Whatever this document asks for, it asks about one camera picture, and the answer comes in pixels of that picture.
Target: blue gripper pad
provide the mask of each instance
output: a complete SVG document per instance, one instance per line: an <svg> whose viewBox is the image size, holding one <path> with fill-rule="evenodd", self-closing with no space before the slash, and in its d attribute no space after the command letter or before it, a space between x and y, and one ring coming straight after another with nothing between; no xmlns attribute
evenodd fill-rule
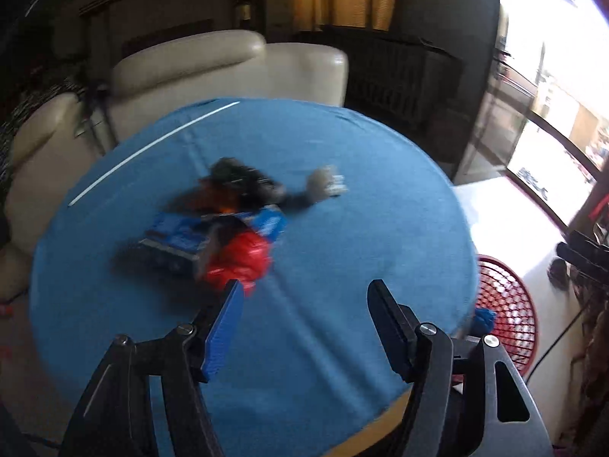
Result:
<svg viewBox="0 0 609 457"><path fill-rule="evenodd" d="M205 339L205 357L201 365L205 381L211 380L211 377L224 365L224 358L241 319L243 302L243 287L236 281Z"/></svg>
<svg viewBox="0 0 609 457"><path fill-rule="evenodd" d="M476 308L471 319L470 335L484 337L493 331L497 313L486 308Z"/></svg>

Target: white object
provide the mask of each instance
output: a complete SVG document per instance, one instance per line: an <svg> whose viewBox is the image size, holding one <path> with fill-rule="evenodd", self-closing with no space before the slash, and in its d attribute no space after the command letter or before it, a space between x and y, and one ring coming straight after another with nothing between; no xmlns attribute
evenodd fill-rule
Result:
<svg viewBox="0 0 609 457"><path fill-rule="evenodd" d="M347 191L344 181L345 177L337 174L335 166L319 167L309 175L306 181L307 196L312 203L338 196Z"/></svg>

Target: white leather sofa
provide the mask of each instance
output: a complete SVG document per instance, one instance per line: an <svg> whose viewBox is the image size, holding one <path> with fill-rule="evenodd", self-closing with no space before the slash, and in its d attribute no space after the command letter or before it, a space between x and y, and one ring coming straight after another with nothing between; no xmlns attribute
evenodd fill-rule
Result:
<svg viewBox="0 0 609 457"><path fill-rule="evenodd" d="M266 44L233 30L177 39L135 53L112 70L108 114L119 142L177 108L221 96L292 98L341 106L347 59L334 48ZM17 132L13 183L4 212L11 242L0 250L0 300L29 283L31 256L66 192L98 159L87 135L75 137L83 106L62 94L39 108ZM100 112L96 132L113 145Z"/></svg>

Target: blue tablecloth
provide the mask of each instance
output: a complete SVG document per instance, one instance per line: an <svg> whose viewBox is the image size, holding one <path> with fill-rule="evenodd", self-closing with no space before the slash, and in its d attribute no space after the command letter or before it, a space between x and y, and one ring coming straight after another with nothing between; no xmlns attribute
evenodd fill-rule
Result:
<svg viewBox="0 0 609 457"><path fill-rule="evenodd" d="M232 101L240 102L151 146L68 206L144 146ZM449 332L471 312L477 285L468 226L444 174L412 142L347 109L217 99L162 118L101 159L38 244L30 303L40 354L75 404L115 334L158 338L194 317L197 287L131 266L125 249L220 157L293 192L321 165L345 176L346 194L289 216L226 365L202 386L227 457L320 455L406 389L368 314L370 281L382 278L419 319Z"/></svg>

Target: doorway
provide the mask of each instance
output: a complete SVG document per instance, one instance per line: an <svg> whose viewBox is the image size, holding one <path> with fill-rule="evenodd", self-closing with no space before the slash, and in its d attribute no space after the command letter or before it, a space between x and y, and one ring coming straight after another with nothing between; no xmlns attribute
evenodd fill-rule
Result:
<svg viewBox="0 0 609 457"><path fill-rule="evenodd" d="M506 174L566 227L609 156L607 42L592 0L501 0L462 180Z"/></svg>

